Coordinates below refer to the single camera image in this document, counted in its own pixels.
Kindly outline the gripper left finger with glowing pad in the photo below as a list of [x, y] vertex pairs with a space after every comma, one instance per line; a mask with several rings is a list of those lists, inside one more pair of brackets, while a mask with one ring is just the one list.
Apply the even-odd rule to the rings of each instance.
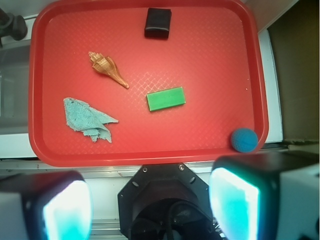
[[91, 190], [77, 171], [0, 179], [2, 240], [87, 240], [92, 221]]

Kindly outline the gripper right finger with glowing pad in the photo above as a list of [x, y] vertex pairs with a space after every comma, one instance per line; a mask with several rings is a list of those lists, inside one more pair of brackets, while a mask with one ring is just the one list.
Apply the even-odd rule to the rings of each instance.
[[209, 177], [212, 214], [229, 240], [317, 240], [320, 156], [275, 151], [218, 158]]

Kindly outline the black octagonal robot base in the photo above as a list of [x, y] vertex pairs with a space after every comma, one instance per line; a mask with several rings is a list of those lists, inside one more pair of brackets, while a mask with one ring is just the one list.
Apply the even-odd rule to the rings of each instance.
[[220, 240], [209, 186], [183, 163], [143, 165], [117, 195], [129, 240]]

